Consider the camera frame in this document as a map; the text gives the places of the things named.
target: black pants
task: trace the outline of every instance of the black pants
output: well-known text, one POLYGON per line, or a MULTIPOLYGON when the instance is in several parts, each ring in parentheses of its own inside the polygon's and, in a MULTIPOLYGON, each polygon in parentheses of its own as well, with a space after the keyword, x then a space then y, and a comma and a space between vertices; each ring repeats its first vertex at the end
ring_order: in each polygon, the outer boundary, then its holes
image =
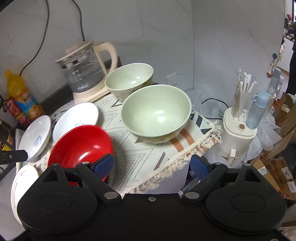
POLYGON ((294 51, 290 61, 290 74, 286 93, 296 94, 296 51, 294 51))

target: metal bolt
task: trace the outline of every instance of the metal bolt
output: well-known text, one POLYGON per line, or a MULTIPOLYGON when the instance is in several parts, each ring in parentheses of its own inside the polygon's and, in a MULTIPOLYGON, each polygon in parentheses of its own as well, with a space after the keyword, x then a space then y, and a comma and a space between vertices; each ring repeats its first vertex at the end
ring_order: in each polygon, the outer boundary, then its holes
POLYGON ((150 202, 155 202, 155 201, 156 201, 156 198, 155 198, 155 197, 149 197, 149 198, 148 198, 148 201, 150 201, 150 202))
POLYGON ((188 199, 198 199, 200 195, 197 192, 187 192, 185 193, 185 197, 188 199))
POLYGON ((104 197, 107 199, 115 199, 118 197, 118 193, 117 192, 106 192, 104 194, 104 197))

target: orange juice bottle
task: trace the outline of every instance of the orange juice bottle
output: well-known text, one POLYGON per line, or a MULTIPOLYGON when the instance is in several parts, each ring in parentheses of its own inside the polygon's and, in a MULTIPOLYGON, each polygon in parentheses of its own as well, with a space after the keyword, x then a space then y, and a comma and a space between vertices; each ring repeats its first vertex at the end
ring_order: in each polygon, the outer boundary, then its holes
POLYGON ((44 115, 44 110, 38 105, 34 97, 30 94, 23 78, 13 74, 10 70, 5 72, 7 78, 7 89, 14 98, 20 109, 33 121, 44 115))

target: blue gripper pad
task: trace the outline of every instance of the blue gripper pad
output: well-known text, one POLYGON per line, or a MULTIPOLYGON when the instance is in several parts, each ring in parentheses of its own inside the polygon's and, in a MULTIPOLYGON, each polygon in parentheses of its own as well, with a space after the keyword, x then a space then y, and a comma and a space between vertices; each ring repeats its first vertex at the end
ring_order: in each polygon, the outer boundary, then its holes
POLYGON ((90 165, 90 169, 101 180, 111 171, 114 158, 111 154, 106 154, 90 165))
POLYGON ((200 180, 204 179, 210 173, 208 167, 195 156, 192 156, 190 159, 190 167, 200 180))

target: power cord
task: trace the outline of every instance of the power cord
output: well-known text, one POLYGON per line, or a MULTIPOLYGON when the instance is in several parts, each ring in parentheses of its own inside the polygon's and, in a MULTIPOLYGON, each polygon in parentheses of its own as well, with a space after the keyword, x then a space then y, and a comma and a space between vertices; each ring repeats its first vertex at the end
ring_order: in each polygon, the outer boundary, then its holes
MULTIPOLYGON (((215 98, 209 98, 209 99, 206 99, 206 100, 204 100, 204 101, 202 102, 202 104, 205 103, 205 102, 208 101, 208 100, 217 100, 217 101, 220 101, 220 102, 222 102, 223 104, 225 104, 225 105, 227 106, 227 108, 229 108, 228 105, 227 105, 224 101, 219 100, 219 99, 215 99, 215 98)), ((208 117, 205 117, 205 118, 206 118, 206 119, 209 119, 209 120, 223 120, 222 118, 208 118, 208 117)))
POLYGON ((72 0, 72 2, 76 5, 76 7, 78 8, 78 11, 79 11, 80 29, 81 29, 82 39, 83 39, 83 41, 85 41, 84 33, 83 33, 83 27, 82 27, 82 13, 81 13, 81 10, 80 10, 80 7, 78 6, 78 4, 74 0, 72 0))
POLYGON ((35 56, 34 56, 34 57, 31 59, 31 61, 30 61, 29 63, 27 63, 27 64, 25 65, 25 67, 23 67, 23 69, 21 70, 21 72, 20 72, 20 76, 21 76, 22 72, 24 71, 24 69, 25 69, 30 63, 32 63, 32 61, 33 61, 33 60, 36 58, 36 56, 39 54, 40 49, 41 49, 41 47, 42 47, 42 45, 43 45, 43 42, 44 42, 44 39, 45 39, 45 35, 46 35, 46 32, 47 32, 48 21, 49 21, 49 5, 48 5, 48 1, 45 0, 45 3, 46 3, 46 8, 47 8, 47 20, 46 20, 46 25, 45 25, 45 30, 44 30, 44 34, 43 34, 42 42, 41 42, 40 47, 39 47, 37 53, 35 54, 35 56))

